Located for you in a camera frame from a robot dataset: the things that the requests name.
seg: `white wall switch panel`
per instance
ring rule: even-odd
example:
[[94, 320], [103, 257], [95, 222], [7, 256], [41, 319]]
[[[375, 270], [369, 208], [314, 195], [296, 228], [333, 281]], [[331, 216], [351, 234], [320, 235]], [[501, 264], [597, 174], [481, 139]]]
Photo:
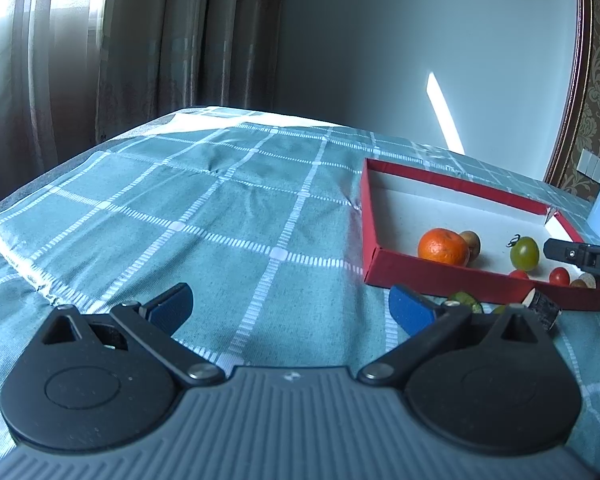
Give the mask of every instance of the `white wall switch panel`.
[[600, 184], [600, 158], [588, 150], [582, 150], [576, 170]]

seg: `checkered tablecloth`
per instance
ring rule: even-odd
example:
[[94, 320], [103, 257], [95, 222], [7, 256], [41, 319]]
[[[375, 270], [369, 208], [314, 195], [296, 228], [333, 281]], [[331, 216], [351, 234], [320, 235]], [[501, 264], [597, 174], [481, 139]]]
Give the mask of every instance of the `checkered tablecloth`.
[[[0, 212], [0, 386], [51, 305], [105, 312], [177, 282], [192, 287], [195, 307], [174, 337], [226, 370], [356, 372], [407, 337], [387, 291], [362, 283], [365, 157], [551, 203], [600, 242], [588, 203], [406, 139], [215, 107], [122, 137]], [[584, 398], [570, 446], [600, 468], [600, 314], [565, 313], [558, 328]], [[0, 457], [12, 446], [0, 415]]]

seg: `screw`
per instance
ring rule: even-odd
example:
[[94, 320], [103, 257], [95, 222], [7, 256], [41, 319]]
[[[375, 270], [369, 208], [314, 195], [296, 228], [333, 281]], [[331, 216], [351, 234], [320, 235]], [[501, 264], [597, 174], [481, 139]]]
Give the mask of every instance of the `screw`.
[[198, 363], [191, 365], [189, 370], [187, 370], [187, 374], [189, 374], [189, 377], [192, 379], [204, 381], [218, 376], [220, 374], [220, 368], [211, 363]]
[[387, 363], [371, 363], [362, 369], [362, 374], [367, 379], [381, 381], [394, 374], [394, 367]]

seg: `wooden frame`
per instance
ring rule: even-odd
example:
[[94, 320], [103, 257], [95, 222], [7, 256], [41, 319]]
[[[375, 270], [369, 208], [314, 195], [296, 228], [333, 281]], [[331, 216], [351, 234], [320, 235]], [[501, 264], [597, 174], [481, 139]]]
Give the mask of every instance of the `wooden frame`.
[[564, 173], [575, 145], [578, 126], [582, 117], [582, 108], [589, 83], [593, 33], [592, 9], [593, 0], [578, 0], [576, 44], [569, 94], [564, 105], [562, 124], [558, 132], [558, 138], [555, 141], [554, 152], [544, 175], [544, 181], [555, 187], [560, 187], [564, 179]]

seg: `sheer curtain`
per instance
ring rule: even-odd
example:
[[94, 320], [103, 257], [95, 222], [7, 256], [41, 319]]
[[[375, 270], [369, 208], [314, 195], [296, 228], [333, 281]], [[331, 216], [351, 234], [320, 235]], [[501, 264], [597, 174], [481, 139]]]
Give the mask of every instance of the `sheer curtain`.
[[0, 0], [0, 200], [193, 105], [270, 109], [282, 0]]

